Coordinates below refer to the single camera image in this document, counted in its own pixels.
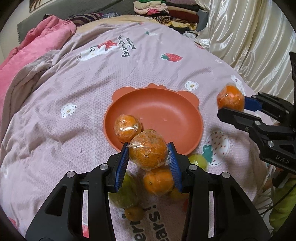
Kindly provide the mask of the orange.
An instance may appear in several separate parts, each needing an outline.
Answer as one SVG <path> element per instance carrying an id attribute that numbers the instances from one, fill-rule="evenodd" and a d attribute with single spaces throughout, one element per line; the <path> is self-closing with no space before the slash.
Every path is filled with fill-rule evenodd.
<path id="1" fill-rule="evenodd" d="M 120 142 L 129 143 L 142 131 L 142 124 L 132 115 L 121 114 L 116 118 L 113 129 Z"/>
<path id="2" fill-rule="evenodd" d="M 136 135 L 128 149 L 130 160 L 145 171 L 163 166 L 169 154 L 164 138 L 155 130 L 145 130 Z"/>
<path id="3" fill-rule="evenodd" d="M 148 193 L 163 196 L 174 188 L 174 180 L 171 171 L 167 168 L 156 168 L 143 177 L 143 184 Z"/>
<path id="4" fill-rule="evenodd" d="M 218 109 L 228 108 L 244 111 L 245 97 L 239 89 L 232 84 L 227 84 L 217 95 Z"/>

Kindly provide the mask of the green apple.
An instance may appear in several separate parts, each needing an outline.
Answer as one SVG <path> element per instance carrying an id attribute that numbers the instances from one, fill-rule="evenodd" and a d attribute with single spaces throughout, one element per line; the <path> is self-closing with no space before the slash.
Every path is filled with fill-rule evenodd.
<path id="1" fill-rule="evenodd" d="M 117 208 L 127 209 L 139 204 L 137 181 L 134 176 L 127 172 L 122 186 L 117 193 L 108 194 L 110 202 Z"/>
<path id="2" fill-rule="evenodd" d="M 188 159 L 191 164 L 197 165 L 204 171 L 207 171 L 208 162 L 201 154 L 191 154 Z"/>

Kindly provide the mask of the small yellow-green fruit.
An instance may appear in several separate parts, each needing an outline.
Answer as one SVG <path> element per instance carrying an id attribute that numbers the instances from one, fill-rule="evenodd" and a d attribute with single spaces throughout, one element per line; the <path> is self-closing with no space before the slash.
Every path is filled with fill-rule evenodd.
<path id="1" fill-rule="evenodd" d="M 176 187 L 169 194 L 169 198 L 172 202 L 184 202 L 186 199 L 189 198 L 188 193 L 180 193 Z"/>

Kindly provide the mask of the small yellow kumquat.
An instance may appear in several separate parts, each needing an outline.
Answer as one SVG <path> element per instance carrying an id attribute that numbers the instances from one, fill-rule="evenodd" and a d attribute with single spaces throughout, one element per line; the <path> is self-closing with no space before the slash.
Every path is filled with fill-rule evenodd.
<path id="1" fill-rule="evenodd" d="M 125 209 L 125 217 L 132 222 L 141 221 L 144 218 L 144 209 L 141 205 Z"/>

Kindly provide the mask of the cream satin curtain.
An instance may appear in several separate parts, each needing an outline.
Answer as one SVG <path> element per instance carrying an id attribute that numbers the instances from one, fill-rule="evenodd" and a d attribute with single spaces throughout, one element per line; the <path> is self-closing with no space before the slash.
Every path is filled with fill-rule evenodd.
<path id="1" fill-rule="evenodd" d="M 255 92 L 293 102 L 290 52 L 295 31 L 273 1 L 197 1 L 208 12 L 203 48 L 229 64 Z"/>

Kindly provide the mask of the orange bear-shaped plate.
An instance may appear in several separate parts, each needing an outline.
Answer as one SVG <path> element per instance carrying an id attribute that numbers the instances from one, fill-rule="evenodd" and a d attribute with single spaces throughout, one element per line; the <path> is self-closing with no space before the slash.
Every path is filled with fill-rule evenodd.
<path id="1" fill-rule="evenodd" d="M 109 144 L 117 151 L 123 144 L 116 138 L 114 123 L 121 114 L 139 119 L 144 130 L 152 129 L 173 142 L 178 153 L 188 155 L 199 145 L 203 135 L 203 120 L 198 97 L 188 91 L 173 91 L 163 85 L 145 88 L 122 87 L 112 95 L 103 131 Z"/>

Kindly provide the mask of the stack of folded clothes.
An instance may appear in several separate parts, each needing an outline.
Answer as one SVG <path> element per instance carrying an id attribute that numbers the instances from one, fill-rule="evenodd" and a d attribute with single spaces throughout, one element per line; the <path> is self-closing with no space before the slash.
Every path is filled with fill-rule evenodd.
<path id="1" fill-rule="evenodd" d="M 198 27 L 199 6 L 196 1 L 134 1 L 137 15 L 151 18 L 179 33 L 195 31 Z"/>

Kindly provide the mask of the pink blanket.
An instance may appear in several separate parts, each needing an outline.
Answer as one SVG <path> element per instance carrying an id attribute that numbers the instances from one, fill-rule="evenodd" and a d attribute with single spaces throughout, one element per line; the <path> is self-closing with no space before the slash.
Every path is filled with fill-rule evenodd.
<path id="1" fill-rule="evenodd" d="M 6 92 L 17 73 L 48 51 L 60 49 L 76 30 L 77 27 L 72 21 L 62 20 L 55 15 L 50 15 L 29 30 L 21 44 L 12 49 L 1 64 L 1 110 Z"/>

